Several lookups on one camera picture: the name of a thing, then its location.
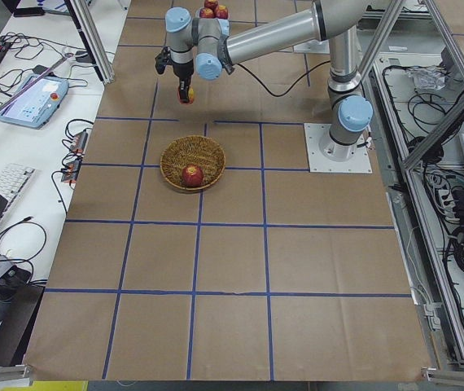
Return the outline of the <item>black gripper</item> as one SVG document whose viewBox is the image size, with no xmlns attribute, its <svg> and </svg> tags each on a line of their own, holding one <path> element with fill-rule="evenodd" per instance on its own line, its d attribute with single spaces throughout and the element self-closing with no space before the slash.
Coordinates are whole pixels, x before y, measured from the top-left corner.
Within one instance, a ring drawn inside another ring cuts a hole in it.
<svg viewBox="0 0 464 391">
<path fill-rule="evenodd" d="M 174 75 L 178 77 L 177 97 L 181 104 L 189 103 L 189 81 L 194 74 L 194 60 L 191 51 L 175 51 L 164 46 L 155 57 L 155 70 L 163 75 L 168 66 L 173 68 Z"/>
</svg>

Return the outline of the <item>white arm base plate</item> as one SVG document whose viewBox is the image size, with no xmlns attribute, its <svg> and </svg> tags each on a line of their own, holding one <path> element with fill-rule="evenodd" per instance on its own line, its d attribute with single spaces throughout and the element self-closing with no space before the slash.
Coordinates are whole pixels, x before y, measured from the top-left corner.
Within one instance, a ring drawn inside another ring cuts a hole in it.
<svg viewBox="0 0 464 391">
<path fill-rule="evenodd" d="M 314 174 L 371 174 L 369 152 L 362 135 L 351 146 L 336 143 L 330 124 L 304 123 L 309 172 Z"/>
</svg>

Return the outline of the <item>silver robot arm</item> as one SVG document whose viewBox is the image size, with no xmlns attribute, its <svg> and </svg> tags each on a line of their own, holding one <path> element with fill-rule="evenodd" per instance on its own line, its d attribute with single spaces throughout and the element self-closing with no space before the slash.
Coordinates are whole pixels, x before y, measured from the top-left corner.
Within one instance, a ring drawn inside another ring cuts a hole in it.
<svg viewBox="0 0 464 391">
<path fill-rule="evenodd" d="M 333 117 L 318 147 L 332 161 L 347 161 L 373 116 L 373 107 L 361 92 L 356 45 L 357 23 L 367 5 L 366 1 L 314 1 L 304 11 L 236 35 L 230 34 L 226 20 L 193 17 L 183 7 L 172 7 L 164 17 L 166 45 L 155 57 L 155 70 L 163 74 L 172 68 L 178 79 L 178 99 L 188 104 L 193 74 L 215 81 L 250 59 L 312 39 L 327 41 Z"/>
</svg>

